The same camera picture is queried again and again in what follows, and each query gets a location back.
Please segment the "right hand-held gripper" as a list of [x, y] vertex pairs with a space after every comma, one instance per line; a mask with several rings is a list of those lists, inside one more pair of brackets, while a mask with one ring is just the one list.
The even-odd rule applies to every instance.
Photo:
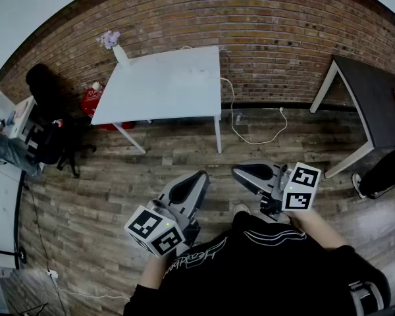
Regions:
[[277, 220], [281, 212], [311, 209], [321, 170], [300, 162], [281, 167], [272, 163], [240, 163], [232, 167], [232, 175], [253, 194], [266, 194], [261, 198], [260, 212]]

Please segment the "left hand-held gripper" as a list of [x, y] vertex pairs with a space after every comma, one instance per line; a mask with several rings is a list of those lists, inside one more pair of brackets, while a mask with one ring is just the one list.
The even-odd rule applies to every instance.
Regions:
[[184, 174], [169, 182], [160, 197], [139, 206], [124, 230], [145, 251], [163, 257], [192, 247], [200, 226], [194, 218], [209, 187], [205, 171]]

